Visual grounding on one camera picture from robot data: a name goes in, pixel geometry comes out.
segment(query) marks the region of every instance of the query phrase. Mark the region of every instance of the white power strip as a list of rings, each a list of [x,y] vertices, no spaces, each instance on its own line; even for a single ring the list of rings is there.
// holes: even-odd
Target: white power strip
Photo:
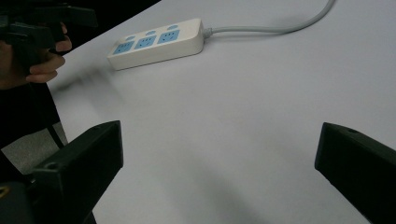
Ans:
[[[107,59],[121,70],[197,54],[204,47],[203,31],[202,21],[193,19],[127,35],[114,44]]]

